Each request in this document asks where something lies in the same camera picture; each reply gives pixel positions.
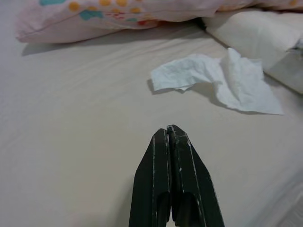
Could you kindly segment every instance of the bedding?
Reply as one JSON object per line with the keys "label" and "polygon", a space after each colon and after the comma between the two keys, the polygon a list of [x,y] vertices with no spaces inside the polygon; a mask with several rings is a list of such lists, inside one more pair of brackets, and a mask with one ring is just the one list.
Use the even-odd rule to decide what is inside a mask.
{"label": "bedding", "polygon": [[303,0],[27,0],[16,34],[21,42],[70,43],[253,5],[299,10]]}
{"label": "bedding", "polygon": [[266,77],[285,113],[272,116],[223,108],[208,85],[152,92],[158,66],[226,55],[195,25],[23,44],[11,31],[19,8],[0,1],[1,227],[126,227],[135,171],[152,134],[172,123],[208,168],[227,227],[260,226],[254,221],[298,180],[301,96]]}
{"label": "bedding", "polygon": [[204,21],[214,37],[245,57],[261,59],[265,73],[303,93],[303,61],[292,51],[303,37],[303,14],[241,9]]}

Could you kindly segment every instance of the tissue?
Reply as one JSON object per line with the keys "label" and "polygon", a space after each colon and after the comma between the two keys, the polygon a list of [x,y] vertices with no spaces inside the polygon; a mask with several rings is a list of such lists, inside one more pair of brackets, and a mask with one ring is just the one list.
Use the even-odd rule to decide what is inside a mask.
{"label": "tissue", "polygon": [[242,58],[232,48],[222,59],[192,54],[151,72],[154,90],[187,90],[196,83],[212,83],[217,99],[230,109],[283,115],[278,100],[264,82],[261,60]]}

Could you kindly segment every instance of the polka dot pillowcase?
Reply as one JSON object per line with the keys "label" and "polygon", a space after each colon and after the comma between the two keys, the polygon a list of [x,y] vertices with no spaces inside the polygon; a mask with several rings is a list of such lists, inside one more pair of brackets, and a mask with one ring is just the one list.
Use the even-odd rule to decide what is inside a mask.
{"label": "polka dot pillowcase", "polygon": [[303,0],[28,0],[17,17],[16,33],[26,43],[70,43],[256,4],[303,9]]}

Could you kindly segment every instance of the bed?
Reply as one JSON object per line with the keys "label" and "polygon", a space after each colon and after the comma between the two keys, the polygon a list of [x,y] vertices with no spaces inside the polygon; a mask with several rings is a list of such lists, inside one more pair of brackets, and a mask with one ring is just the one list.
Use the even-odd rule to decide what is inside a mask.
{"label": "bed", "polygon": [[227,227],[257,226],[302,182],[302,96],[266,77],[278,116],[226,109],[208,84],[153,92],[150,71],[161,64],[226,54],[195,24],[21,44],[11,32],[18,8],[0,2],[0,226],[128,226],[134,173],[168,124],[188,133]]}

